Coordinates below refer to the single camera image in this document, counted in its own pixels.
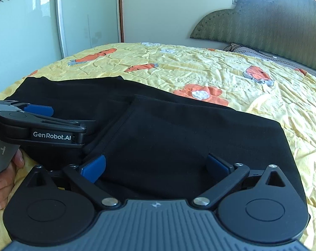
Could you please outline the person left hand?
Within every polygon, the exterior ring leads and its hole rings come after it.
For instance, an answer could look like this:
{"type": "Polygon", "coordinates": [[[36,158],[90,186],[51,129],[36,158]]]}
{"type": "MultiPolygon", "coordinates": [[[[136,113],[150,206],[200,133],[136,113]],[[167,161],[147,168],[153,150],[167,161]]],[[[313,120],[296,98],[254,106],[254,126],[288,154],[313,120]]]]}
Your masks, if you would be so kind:
{"type": "Polygon", "coordinates": [[[6,207],[8,197],[15,184],[15,177],[18,169],[24,167],[22,152],[17,150],[8,167],[0,173],[0,210],[6,207]]]}

